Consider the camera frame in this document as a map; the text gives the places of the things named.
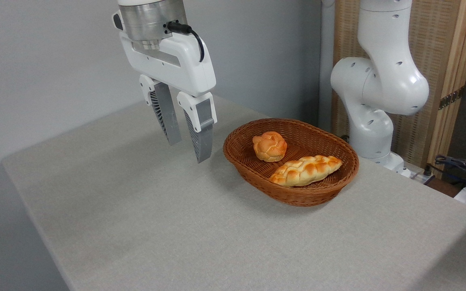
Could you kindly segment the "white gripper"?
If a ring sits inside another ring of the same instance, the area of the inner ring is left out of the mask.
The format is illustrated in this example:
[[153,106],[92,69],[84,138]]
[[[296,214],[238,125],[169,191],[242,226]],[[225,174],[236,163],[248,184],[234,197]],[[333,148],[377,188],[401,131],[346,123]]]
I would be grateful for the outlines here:
[[118,32],[130,65],[141,73],[144,99],[152,107],[168,143],[173,146],[182,140],[171,86],[180,90],[176,99],[184,110],[197,162],[207,160],[212,154],[213,125],[218,119],[210,92],[216,86],[216,77],[205,41],[201,41],[205,57],[200,61],[199,42],[192,34],[172,33],[159,41],[158,49],[146,50],[140,42],[128,38],[124,27]]

